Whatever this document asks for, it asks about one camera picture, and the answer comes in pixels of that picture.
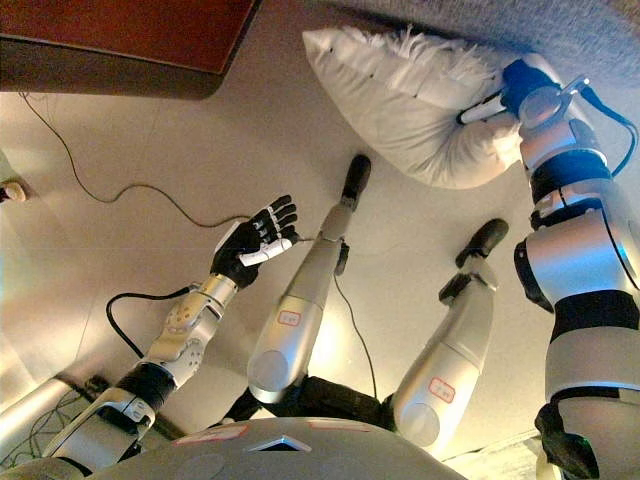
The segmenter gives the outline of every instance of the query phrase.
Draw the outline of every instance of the floor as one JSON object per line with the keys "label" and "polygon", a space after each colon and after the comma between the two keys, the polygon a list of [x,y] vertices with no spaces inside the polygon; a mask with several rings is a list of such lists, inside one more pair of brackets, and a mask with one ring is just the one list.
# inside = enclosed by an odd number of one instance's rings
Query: floor
{"label": "floor", "polygon": [[[437,292],[453,259],[485,221],[511,226],[489,259],[501,282],[485,371],[442,456],[533,428],[544,403],[544,359],[553,318],[524,298],[512,249],[529,232],[531,199],[514,166],[471,191],[425,187],[372,152],[350,129],[306,63],[301,32],[367,22],[329,7],[265,0],[221,89],[200,102],[33,94],[33,105],[69,144],[78,175],[109,197],[132,181],[156,185],[202,222],[250,214],[283,193],[299,208],[298,230],[314,236],[338,200],[349,162],[370,155],[373,171],[354,216],[342,287],[375,366],[381,398],[446,314]],[[638,90],[596,88],[635,121]],[[19,175],[30,200],[0,209],[2,408],[61,370],[116,381],[135,361],[109,329],[104,307],[125,291],[168,293],[206,278],[225,232],[198,228],[154,192],[134,190],[112,205],[76,183],[58,139],[15,93],[0,94],[0,176]],[[627,141],[595,122],[617,159]],[[640,200],[640,165],[620,183]],[[245,388],[245,366],[269,310],[308,244],[265,265],[241,292],[209,344],[205,363],[164,413],[186,432],[218,421]],[[170,303],[122,301],[114,313],[143,348]],[[368,365],[348,309],[332,289],[310,373],[371,393]]]}

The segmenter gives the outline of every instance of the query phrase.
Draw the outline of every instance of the gray carpet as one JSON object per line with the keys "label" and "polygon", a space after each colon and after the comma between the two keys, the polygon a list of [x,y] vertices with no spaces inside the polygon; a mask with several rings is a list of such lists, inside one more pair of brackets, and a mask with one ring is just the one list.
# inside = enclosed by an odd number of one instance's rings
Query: gray carpet
{"label": "gray carpet", "polygon": [[563,77],[640,86],[640,0],[326,0],[544,55]]}

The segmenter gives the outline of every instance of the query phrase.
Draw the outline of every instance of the wire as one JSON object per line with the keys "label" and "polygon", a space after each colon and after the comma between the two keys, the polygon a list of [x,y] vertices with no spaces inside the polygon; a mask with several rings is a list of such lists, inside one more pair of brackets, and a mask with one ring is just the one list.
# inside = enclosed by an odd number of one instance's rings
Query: wire
{"label": "wire", "polygon": [[356,319],[355,319],[355,316],[353,315],[353,308],[351,307],[351,303],[349,302],[349,300],[347,300],[347,297],[342,292],[342,289],[340,288],[340,285],[338,284],[338,277],[336,276],[335,273],[333,274],[333,281],[336,284],[336,288],[338,289],[338,292],[340,293],[340,296],[342,297],[342,299],[346,302],[347,306],[349,307],[349,314],[351,315],[351,324],[353,325],[353,329],[356,331],[356,334],[360,338],[360,342],[362,343],[362,347],[364,348],[364,353],[367,356],[367,361],[369,362],[369,370],[371,370],[371,383],[373,383],[373,396],[377,400],[378,399],[378,387],[376,385],[376,374],[375,374],[375,372],[373,370],[373,362],[371,361],[371,355],[369,355],[369,349],[367,348],[367,343],[364,341],[364,338],[362,337],[362,334],[360,333],[360,330],[358,330],[358,326],[356,325]]}
{"label": "wire", "polygon": [[184,215],[187,220],[189,220],[191,223],[193,223],[194,225],[201,227],[201,228],[216,228],[219,227],[220,225],[223,225],[227,222],[230,222],[231,220],[236,220],[236,219],[245,219],[248,220],[249,217],[248,215],[233,215],[227,218],[223,218],[222,220],[219,220],[215,223],[211,223],[211,224],[207,224],[207,223],[201,223],[198,222],[197,220],[195,220],[191,215],[189,215],[184,208],[182,208],[178,202],[176,202],[173,197],[171,197],[171,195],[169,195],[168,193],[166,193],[164,190],[154,186],[154,185],[149,185],[148,183],[139,183],[139,182],[135,182],[135,183],[131,183],[129,185],[127,185],[126,187],[124,187],[122,190],[120,190],[113,198],[100,198],[98,196],[96,196],[95,194],[93,194],[85,185],[84,183],[82,183],[82,180],[80,180],[80,177],[78,176],[78,171],[76,169],[76,164],[75,161],[73,159],[73,155],[71,155],[71,149],[69,148],[69,146],[67,145],[67,142],[65,142],[64,138],[62,138],[62,135],[60,135],[55,128],[53,128],[51,126],[51,124],[49,122],[47,122],[44,117],[42,115],[40,115],[40,113],[38,113],[38,111],[33,108],[33,106],[31,105],[31,103],[29,102],[29,100],[27,99],[27,97],[29,96],[29,93],[25,93],[25,92],[18,92],[18,95],[20,95],[20,97],[26,102],[27,106],[29,107],[29,109],[31,109],[31,111],[33,113],[35,113],[35,115],[42,121],[42,123],[44,123],[47,128],[49,130],[51,130],[51,132],[58,137],[58,140],[60,140],[60,142],[62,143],[62,145],[64,146],[64,149],[67,151],[67,156],[69,157],[69,162],[71,163],[71,169],[73,170],[73,175],[76,178],[76,181],[78,182],[78,185],[80,185],[80,187],[82,188],[82,190],[84,190],[84,192],[89,195],[91,198],[93,198],[96,202],[100,202],[100,203],[106,203],[106,204],[111,204],[111,203],[115,203],[117,202],[120,197],[127,191],[133,189],[133,188],[146,188],[149,190],[153,190],[155,192],[158,192],[159,194],[161,194],[162,196],[164,196],[167,200],[169,200],[174,207],[176,207],[178,209],[178,211]]}
{"label": "wire", "polygon": [[121,298],[144,298],[147,300],[169,300],[170,298],[176,298],[176,297],[181,297],[182,295],[185,295],[187,293],[189,293],[190,289],[189,287],[184,287],[181,288],[180,290],[176,290],[173,293],[170,293],[169,295],[147,295],[145,293],[121,293],[119,295],[116,295],[115,297],[113,297],[111,300],[109,300],[107,302],[107,320],[109,320],[109,325],[111,325],[111,327],[115,330],[115,332],[118,334],[118,336],[124,340],[124,342],[129,345],[129,347],[131,347],[131,350],[134,351],[134,353],[138,356],[138,358],[142,358],[144,357],[144,354],[140,351],[140,349],[136,346],[135,343],[133,343],[133,341],[127,336],[126,333],[124,333],[122,331],[122,329],[118,326],[118,324],[116,323],[115,319],[113,318],[113,313],[111,312],[111,307],[113,306],[113,304],[120,300]]}
{"label": "wire", "polygon": [[618,122],[620,125],[622,125],[624,128],[626,128],[629,131],[629,133],[631,134],[631,143],[629,145],[629,150],[627,150],[627,154],[624,156],[624,158],[618,164],[618,166],[615,168],[615,170],[613,172],[611,172],[611,176],[615,177],[616,175],[618,175],[624,169],[624,167],[627,166],[627,164],[629,163],[629,160],[631,160],[631,157],[633,156],[633,153],[635,152],[636,146],[638,144],[638,136],[639,136],[638,135],[638,128],[633,124],[633,122],[631,120],[623,117],[618,112],[612,110],[611,108],[607,107],[604,103],[602,103],[602,100],[600,100],[600,98],[596,94],[595,90],[593,90],[593,88],[584,87],[580,91],[580,94],[596,110],[599,110],[601,113],[603,113],[607,117],[609,117],[609,118],[615,120],[616,122]]}
{"label": "wire", "polygon": [[[37,441],[37,436],[40,435],[55,435],[57,433],[59,433],[60,430],[58,431],[43,431],[44,427],[49,423],[49,420],[51,420],[51,417],[54,414],[60,414],[60,409],[67,407],[69,405],[74,404],[75,402],[77,402],[78,400],[82,399],[82,395],[78,394],[77,397],[72,398],[72,399],[67,399],[67,397],[69,396],[69,394],[72,393],[76,393],[74,390],[70,390],[67,393],[65,393],[60,400],[58,400],[58,403],[56,404],[55,407],[53,407],[51,410],[48,410],[46,412],[44,412],[42,415],[40,415],[31,425],[31,429],[29,431],[29,436],[27,438],[25,438],[22,442],[20,442],[18,445],[16,445],[2,460],[0,460],[0,465],[4,465],[5,462],[9,459],[11,459],[11,462],[9,463],[8,468],[12,468],[15,467],[18,459],[20,458],[20,456],[22,455],[27,455],[29,457],[33,458],[37,458],[39,456],[42,455],[42,451],[40,449],[40,444]],[[66,427],[70,422],[71,419],[69,416],[64,415],[68,421],[60,421],[62,428]],[[22,448],[22,446],[28,443],[29,444],[29,451],[25,451],[25,452],[18,452],[15,456],[12,455],[19,450],[20,448]]]}

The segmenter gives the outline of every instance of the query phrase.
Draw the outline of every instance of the power cord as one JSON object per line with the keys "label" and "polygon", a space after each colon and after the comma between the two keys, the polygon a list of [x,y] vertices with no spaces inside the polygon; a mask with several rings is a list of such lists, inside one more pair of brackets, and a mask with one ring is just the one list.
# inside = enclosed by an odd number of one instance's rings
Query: power cord
{"label": "power cord", "polygon": [[627,131],[631,134],[631,142],[629,144],[629,149],[627,150],[627,154],[624,156],[624,158],[618,164],[618,166],[613,170],[613,172],[611,172],[611,176],[615,177],[624,169],[624,167],[627,166],[627,164],[629,163],[629,160],[631,160],[631,157],[633,156],[633,153],[636,150],[636,146],[638,144],[638,128],[635,126],[635,124],[631,120],[623,117],[615,110],[612,110],[611,108],[607,107],[602,102],[602,100],[600,100],[600,97],[598,97],[598,95],[596,94],[593,88],[588,86],[582,88],[582,90],[580,90],[580,95],[582,95],[582,98],[584,98],[587,102],[589,102],[593,108],[598,110],[600,113],[606,115],[607,117],[611,118],[612,120],[615,120],[616,122],[618,122],[620,125],[626,128]]}
{"label": "power cord", "polygon": [[118,334],[118,336],[122,340],[124,340],[124,342],[127,345],[129,345],[131,350],[133,350],[133,352],[138,356],[138,358],[142,358],[144,357],[144,354],[142,353],[142,351],[137,347],[135,343],[133,343],[133,341],[127,336],[127,334],[122,331],[122,329],[116,323],[116,320],[113,318],[113,313],[111,312],[111,307],[113,306],[113,304],[116,301],[120,300],[121,298],[144,298],[146,300],[169,300],[171,298],[181,297],[182,295],[189,293],[189,291],[190,291],[189,287],[184,287],[184,288],[181,288],[180,290],[170,293],[169,295],[147,295],[145,293],[130,293],[130,292],[116,295],[115,297],[113,297],[111,300],[107,302],[106,311],[107,311],[107,319],[109,320],[109,325],[111,325],[111,328],[113,328],[113,330]]}
{"label": "power cord", "polygon": [[364,348],[364,353],[367,356],[367,361],[369,362],[369,370],[371,371],[371,382],[373,383],[373,396],[377,400],[378,399],[378,387],[376,385],[376,374],[375,374],[375,372],[373,370],[373,362],[371,361],[371,355],[369,355],[369,349],[367,348],[367,343],[364,341],[364,338],[362,337],[362,334],[360,333],[360,330],[358,330],[358,325],[356,325],[356,319],[355,319],[355,316],[353,315],[353,308],[351,307],[351,303],[349,302],[349,300],[347,300],[347,297],[342,292],[342,289],[340,288],[340,285],[338,284],[338,277],[336,276],[335,273],[333,274],[333,281],[336,284],[336,288],[338,289],[338,292],[340,293],[340,296],[342,297],[342,299],[347,304],[347,307],[349,307],[349,314],[351,315],[351,324],[353,325],[353,329],[356,331],[356,334],[358,335],[358,338],[360,338],[360,342],[362,343],[362,347]]}
{"label": "power cord", "polygon": [[231,220],[236,220],[236,219],[244,219],[244,220],[248,220],[249,218],[251,218],[248,215],[233,215],[227,218],[224,218],[222,220],[219,220],[215,223],[211,223],[211,224],[207,224],[207,223],[201,223],[198,222],[197,220],[195,220],[191,215],[189,215],[184,208],[182,208],[178,202],[176,202],[173,197],[171,197],[171,195],[169,195],[168,193],[166,193],[164,190],[154,186],[154,185],[149,185],[147,183],[139,183],[139,182],[135,182],[135,183],[131,183],[129,185],[127,185],[126,187],[124,187],[122,190],[120,190],[114,197],[112,198],[100,198],[97,195],[93,194],[85,185],[84,183],[82,183],[82,180],[80,180],[80,177],[78,176],[78,171],[76,169],[76,164],[75,161],[73,159],[73,155],[71,154],[71,149],[69,148],[69,146],[67,145],[67,142],[65,142],[64,138],[62,138],[62,136],[56,131],[55,128],[53,128],[49,122],[47,122],[44,117],[42,115],[40,115],[40,113],[38,113],[38,111],[31,105],[31,103],[28,100],[28,96],[29,93],[28,92],[18,92],[18,95],[20,95],[20,97],[25,101],[25,103],[27,104],[27,106],[29,107],[29,109],[42,121],[42,123],[44,123],[47,128],[49,130],[51,130],[51,132],[53,132],[53,134],[58,137],[58,140],[60,140],[60,142],[62,143],[62,145],[64,146],[64,149],[67,151],[67,156],[69,157],[69,162],[71,163],[71,169],[73,170],[73,175],[76,178],[76,181],[78,182],[78,185],[80,185],[80,187],[82,188],[82,190],[84,190],[84,192],[89,195],[92,199],[94,199],[96,202],[100,202],[100,203],[105,203],[105,204],[111,204],[111,203],[115,203],[117,202],[120,197],[127,191],[133,189],[133,188],[146,188],[149,190],[153,190],[155,192],[158,192],[159,194],[161,194],[162,196],[164,196],[167,200],[169,200],[174,207],[176,207],[178,209],[178,211],[184,215],[187,220],[189,220],[191,223],[193,223],[194,225],[201,227],[201,228],[216,228],[219,227],[220,225],[223,225],[227,222],[230,222]]}

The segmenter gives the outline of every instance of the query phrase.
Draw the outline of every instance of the label sticker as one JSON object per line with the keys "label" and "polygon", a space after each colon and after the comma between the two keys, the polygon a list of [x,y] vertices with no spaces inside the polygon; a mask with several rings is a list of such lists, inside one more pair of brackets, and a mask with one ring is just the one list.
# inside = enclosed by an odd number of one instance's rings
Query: label sticker
{"label": "label sticker", "polygon": [[370,432],[371,427],[366,423],[353,422],[351,420],[317,418],[309,420],[309,426],[316,430],[348,430],[352,432]]}
{"label": "label sticker", "polygon": [[288,325],[290,327],[297,327],[300,324],[300,314],[283,310],[278,316],[278,323]]}
{"label": "label sticker", "polygon": [[438,377],[433,377],[429,384],[429,391],[443,402],[451,403],[456,397],[456,389]]}
{"label": "label sticker", "polygon": [[249,430],[249,425],[238,425],[229,427],[215,427],[203,432],[180,438],[174,442],[175,445],[186,445],[189,443],[200,442],[223,442],[225,440],[233,440]]}

